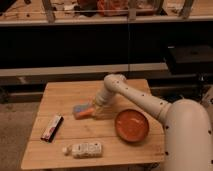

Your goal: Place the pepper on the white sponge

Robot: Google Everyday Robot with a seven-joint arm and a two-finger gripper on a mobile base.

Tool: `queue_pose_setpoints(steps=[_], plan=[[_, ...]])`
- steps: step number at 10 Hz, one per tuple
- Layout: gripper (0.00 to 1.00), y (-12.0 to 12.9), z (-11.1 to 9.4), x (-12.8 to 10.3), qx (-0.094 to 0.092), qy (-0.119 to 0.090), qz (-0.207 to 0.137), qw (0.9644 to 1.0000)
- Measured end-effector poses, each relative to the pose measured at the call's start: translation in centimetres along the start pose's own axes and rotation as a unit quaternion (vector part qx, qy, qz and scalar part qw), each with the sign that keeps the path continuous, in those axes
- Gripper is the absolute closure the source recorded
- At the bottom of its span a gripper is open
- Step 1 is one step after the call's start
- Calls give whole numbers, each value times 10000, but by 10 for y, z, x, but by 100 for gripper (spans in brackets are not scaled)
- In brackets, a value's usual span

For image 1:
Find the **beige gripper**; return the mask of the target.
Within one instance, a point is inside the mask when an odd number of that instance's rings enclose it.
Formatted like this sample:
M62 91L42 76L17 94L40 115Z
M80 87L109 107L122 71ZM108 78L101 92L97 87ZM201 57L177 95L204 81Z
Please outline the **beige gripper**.
M103 112L103 109L104 107L99 105L95 99L92 99L90 101L90 107L93 109L93 112L91 114L91 116L94 118L94 119L101 119L102 118L102 112Z

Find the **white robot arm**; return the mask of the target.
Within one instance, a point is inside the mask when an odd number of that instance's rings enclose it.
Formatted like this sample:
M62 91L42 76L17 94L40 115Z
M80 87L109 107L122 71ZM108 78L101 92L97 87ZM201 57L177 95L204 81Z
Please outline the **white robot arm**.
M206 109L191 99L173 103L129 86L121 74L104 77L94 104L120 94L158 120L165 130L164 171L213 171L213 127Z

